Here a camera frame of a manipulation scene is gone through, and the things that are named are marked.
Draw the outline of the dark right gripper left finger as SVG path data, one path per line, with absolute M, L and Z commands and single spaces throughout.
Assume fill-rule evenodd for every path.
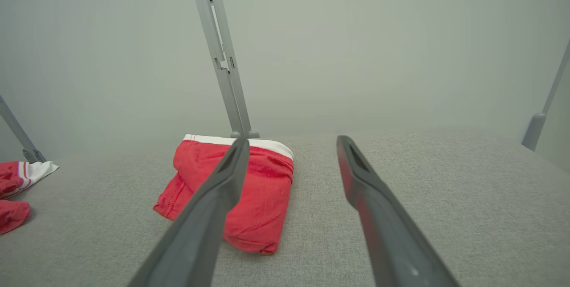
M 209 287 L 227 214 L 238 204 L 248 139 L 232 143 L 130 281 L 131 287 Z

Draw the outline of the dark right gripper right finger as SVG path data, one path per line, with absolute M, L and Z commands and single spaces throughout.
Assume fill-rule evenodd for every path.
M 454 275 L 354 141 L 337 138 L 346 199 L 358 212 L 377 287 L 457 287 Z

